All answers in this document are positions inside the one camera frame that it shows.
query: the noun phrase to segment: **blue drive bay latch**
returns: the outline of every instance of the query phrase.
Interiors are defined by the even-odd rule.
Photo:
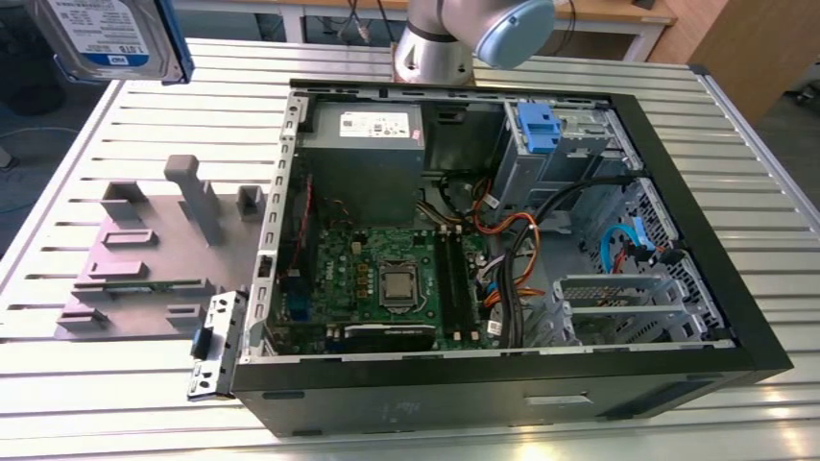
[[[552,154],[561,140],[561,120],[548,104],[518,103],[517,120],[526,136],[526,149],[532,154]]]

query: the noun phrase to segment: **white label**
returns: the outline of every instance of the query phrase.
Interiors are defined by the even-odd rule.
[[[486,322],[486,332],[493,336],[501,336],[501,322],[490,320]]]
[[[133,14],[117,0],[49,0],[49,3],[80,53],[148,54]],[[121,65],[121,60],[110,63]]]
[[[410,137],[410,121],[400,112],[345,112],[340,118],[341,137]]]
[[[528,405],[568,405],[573,403],[592,403],[585,395],[526,397],[524,398],[524,401]]]
[[[496,209],[498,207],[498,205],[501,204],[501,202],[498,202],[498,199],[496,199],[492,195],[486,194],[486,197],[484,197],[484,202],[486,203],[486,205]]]
[[[125,58],[124,56],[108,56],[108,62],[112,65],[128,65],[128,58]]]

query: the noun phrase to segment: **metal slotted table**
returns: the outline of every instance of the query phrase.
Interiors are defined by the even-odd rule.
[[[476,80],[636,95],[794,370],[645,421],[277,440],[237,401],[185,401],[188,341],[49,341],[104,218],[94,201],[108,181],[138,180],[146,194],[176,193],[164,162],[192,154],[217,193],[241,183],[265,187],[289,79],[390,79],[385,49],[189,43],[194,83],[110,84],[0,261],[0,338],[9,340],[0,345],[0,457],[820,456],[820,219],[710,78],[677,65],[536,58],[513,71],[477,63]]]

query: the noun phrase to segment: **hard drive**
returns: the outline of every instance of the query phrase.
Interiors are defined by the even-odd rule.
[[[170,0],[29,0],[25,6],[69,80],[189,82],[193,61]]]

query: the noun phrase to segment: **green motherboard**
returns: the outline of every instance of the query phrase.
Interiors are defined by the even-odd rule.
[[[464,253],[462,271],[437,266],[440,235],[432,230],[330,229],[318,235],[316,274],[310,299],[286,297],[297,318],[272,325],[274,335],[286,335],[278,353],[329,353],[325,335],[333,327],[350,324],[426,325],[436,328],[433,350],[489,349],[490,340],[478,327],[478,301],[473,289],[476,255],[484,253],[484,238],[457,235]],[[444,282],[449,273],[460,280]],[[441,295],[444,285],[458,283],[469,289],[468,329],[446,327],[453,315],[452,300]]]

